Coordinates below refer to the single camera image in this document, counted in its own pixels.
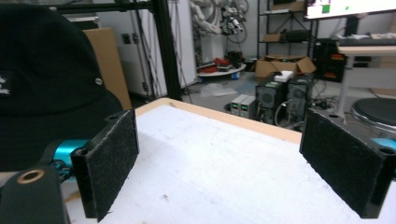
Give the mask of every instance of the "white tabletop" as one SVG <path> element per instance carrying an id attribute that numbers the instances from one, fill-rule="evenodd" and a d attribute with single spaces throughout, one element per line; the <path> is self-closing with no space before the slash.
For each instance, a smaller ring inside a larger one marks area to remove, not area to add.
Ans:
<path id="1" fill-rule="evenodd" d="M 379 219 L 360 219 L 296 143 L 169 105 L 137 129 L 140 154 L 101 223 L 396 223 L 394 182 Z M 95 223 L 79 198 L 66 205 L 72 223 Z"/>

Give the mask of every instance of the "open cardboard box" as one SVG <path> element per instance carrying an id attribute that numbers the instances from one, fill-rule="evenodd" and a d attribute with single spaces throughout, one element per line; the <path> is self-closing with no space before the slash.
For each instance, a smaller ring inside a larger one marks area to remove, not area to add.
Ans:
<path id="1" fill-rule="evenodd" d="M 306 56 L 267 55 L 256 62 L 256 77 L 269 77 L 274 72 L 313 73 L 317 68 Z"/>
<path id="2" fill-rule="evenodd" d="M 283 39 L 282 34 L 268 34 L 264 36 L 265 42 L 279 42 Z"/>

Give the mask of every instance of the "cardboard box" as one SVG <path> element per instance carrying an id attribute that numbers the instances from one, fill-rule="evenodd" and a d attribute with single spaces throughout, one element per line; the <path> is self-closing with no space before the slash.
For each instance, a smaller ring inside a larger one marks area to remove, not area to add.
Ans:
<path id="1" fill-rule="evenodd" d="M 256 62 L 256 77 L 269 77 L 274 72 L 313 73 L 317 68 L 306 56 L 267 55 Z"/>
<path id="2" fill-rule="evenodd" d="M 282 40 L 282 34 L 268 34 L 264 36 L 263 41 L 265 42 L 279 42 Z"/>
<path id="3" fill-rule="evenodd" d="M 84 33 L 90 39 L 106 89 L 119 98 L 124 110 L 131 109 L 131 99 L 113 30 L 111 28 L 101 28 L 84 30 Z"/>
<path id="4" fill-rule="evenodd" d="M 290 11 L 304 11 L 304 1 L 271 6 L 271 10 L 280 10 L 280 9 L 288 9 Z"/>

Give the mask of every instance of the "white logo on cap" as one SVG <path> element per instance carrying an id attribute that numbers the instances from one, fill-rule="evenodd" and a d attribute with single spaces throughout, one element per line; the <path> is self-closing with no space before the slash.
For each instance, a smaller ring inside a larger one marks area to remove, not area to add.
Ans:
<path id="1" fill-rule="evenodd" d="M 9 95 L 9 90 L 3 89 L 3 86 L 2 86 L 2 84 L 5 84 L 6 81 L 7 81 L 6 79 L 4 79 L 3 77 L 0 76 L 0 94 L 7 94 L 7 95 Z"/>

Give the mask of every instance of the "black box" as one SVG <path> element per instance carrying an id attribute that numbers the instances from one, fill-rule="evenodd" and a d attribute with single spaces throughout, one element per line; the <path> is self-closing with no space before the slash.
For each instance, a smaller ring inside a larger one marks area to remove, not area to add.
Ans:
<path id="1" fill-rule="evenodd" d="M 274 75 L 256 86 L 258 120 L 268 124 L 276 124 L 284 118 L 285 109 L 279 107 L 286 101 L 287 87 L 287 82 L 275 81 Z"/>
<path id="2" fill-rule="evenodd" d="M 347 57 L 338 52 L 335 40 L 319 39 L 314 48 L 315 78 L 342 82 Z"/>

